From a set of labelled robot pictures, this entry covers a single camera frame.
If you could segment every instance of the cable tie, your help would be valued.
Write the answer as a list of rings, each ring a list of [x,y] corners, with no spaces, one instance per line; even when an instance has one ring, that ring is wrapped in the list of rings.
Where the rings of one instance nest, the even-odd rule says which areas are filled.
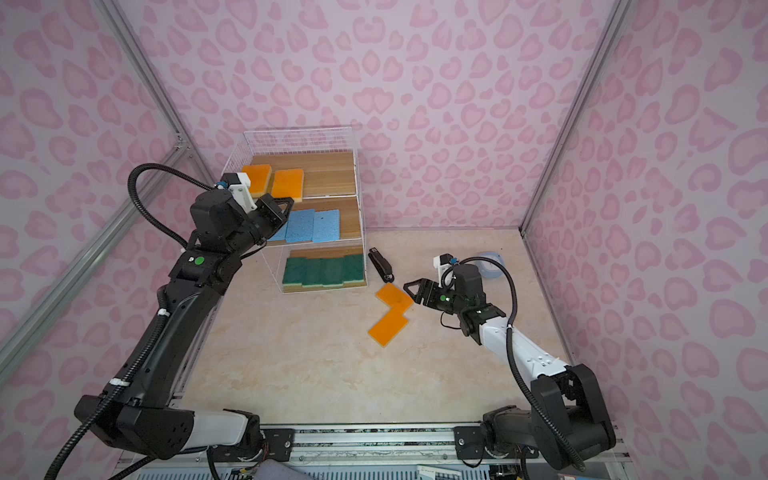
[[[131,384],[131,382],[126,382],[123,379],[119,379],[119,378],[115,377],[115,378],[113,378],[112,380],[109,381],[109,384],[110,385],[114,385],[114,386],[129,386]]]

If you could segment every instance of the blue sponge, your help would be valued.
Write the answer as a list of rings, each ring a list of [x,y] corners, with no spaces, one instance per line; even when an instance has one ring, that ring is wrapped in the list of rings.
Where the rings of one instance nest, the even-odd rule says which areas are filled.
[[[270,242],[274,242],[274,241],[277,241],[277,240],[285,240],[286,239],[286,230],[287,230],[286,227],[287,226],[288,226],[288,223],[283,225],[280,228],[280,230],[278,230],[274,235],[272,235],[272,238],[270,238]]]
[[[313,228],[312,241],[314,243],[333,242],[341,236],[339,222],[341,212],[338,210],[327,210],[324,212],[315,212],[315,226]]]
[[[315,223],[315,209],[294,210],[288,217],[286,242],[308,242],[312,240],[312,230]]]

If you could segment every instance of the beige floor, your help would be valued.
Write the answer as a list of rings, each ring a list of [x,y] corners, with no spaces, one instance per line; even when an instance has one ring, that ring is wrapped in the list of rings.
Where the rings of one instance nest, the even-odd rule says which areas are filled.
[[[502,255],[518,291],[520,327],[552,355],[564,350],[517,230],[385,231],[368,235],[392,264],[395,285],[436,277],[432,257]],[[182,408],[241,409],[262,423],[464,422],[526,406],[508,366],[439,313],[412,306],[408,326],[382,348],[368,330],[388,307],[368,264],[369,287],[279,293],[264,258],[238,272],[187,385]],[[505,279],[488,301],[509,313]],[[447,324],[456,324],[446,316]]]

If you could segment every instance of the white wire rack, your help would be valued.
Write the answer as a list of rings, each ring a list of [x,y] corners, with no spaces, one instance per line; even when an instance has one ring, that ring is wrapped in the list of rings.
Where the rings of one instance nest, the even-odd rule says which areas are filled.
[[[352,151],[357,169],[357,141],[350,126],[268,128],[243,132],[224,167],[224,173],[243,170],[254,155],[315,154]]]
[[[358,144],[355,137],[355,131],[351,126],[342,127],[297,127],[297,128],[270,128],[263,130],[246,131],[235,145],[230,154],[227,164],[224,166],[223,173],[236,173],[243,170],[243,167],[250,165],[255,156],[266,156],[281,154],[317,154],[329,152],[352,152],[355,171],[355,193],[339,195],[323,195],[320,197],[305,197],[304,200],[328,200],[334,198],[356,197],[357,213],[360,222],[360,238],[341,239],[333,242],[324,243],[285,243],[284,241],[269,243],[267,248],[279,248],[277,255],[270,255],[270,260],[266,257],[266,251],[261,255],[270,268],[275,283],[281,292],[283,291],[282,272],[285,269],[286,259],[290,256],[292,250],[304,248],[324,248],[324,247],[346,247],[352,244],[362,244],[363,259],[365,259],[365,224],[362,215],[362,198],[360,193],[360,178],[357,168],[357,149]],[[273,167],[279,165],[280,161],[276,158]],[[363,262],[363,271],[368,280],[367,262]]]

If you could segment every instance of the pink wallpaper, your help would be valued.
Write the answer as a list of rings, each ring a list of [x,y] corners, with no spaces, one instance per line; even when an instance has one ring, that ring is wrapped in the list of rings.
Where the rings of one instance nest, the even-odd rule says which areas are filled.
[[[0,6],[0,345],[169,129],[87,0]]]
[[[199,193],[174,178],[150,211],[186,236]],[[155,290],[167,283],[178,255],[178,243],[144,220],[136,223],[0,391],[0,478],[43,477],[79,425],[72,411],[80,396],[101,391],[157,312]],[[59,478],[96,480],[119,454],[88,434]]]
[[[652,480],[768,477],[768,3],[640,2],[535,257]]]
[[[219,171],[237,134],[352,124],[371,227],[519,225],[612,2],[122,2]]]

